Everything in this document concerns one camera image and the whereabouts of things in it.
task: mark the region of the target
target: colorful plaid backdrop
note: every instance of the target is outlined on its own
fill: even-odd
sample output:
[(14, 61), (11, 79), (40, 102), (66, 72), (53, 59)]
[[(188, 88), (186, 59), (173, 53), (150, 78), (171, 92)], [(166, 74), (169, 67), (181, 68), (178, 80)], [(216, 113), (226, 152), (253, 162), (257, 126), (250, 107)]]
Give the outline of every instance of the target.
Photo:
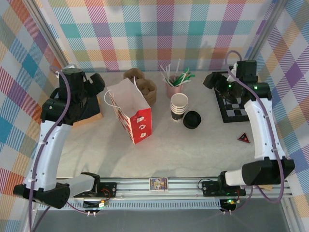
[(275, 2), (37, 0), (67, 59), (88, 72), (176, 69), (179, 58), (181, 70), (220, 70), (228, 50), (252, 48)]
[(272, 90), (281, 144), (295, 161), (289, 177), (309, 231), (309, 0), (290, 0), (257, 59)]
[(17, 230), (25, 200), (13, 196), (24, 181), (40, 132), (41, 106), (60, 66), (22, 0), (0, 1), (0, 232)]

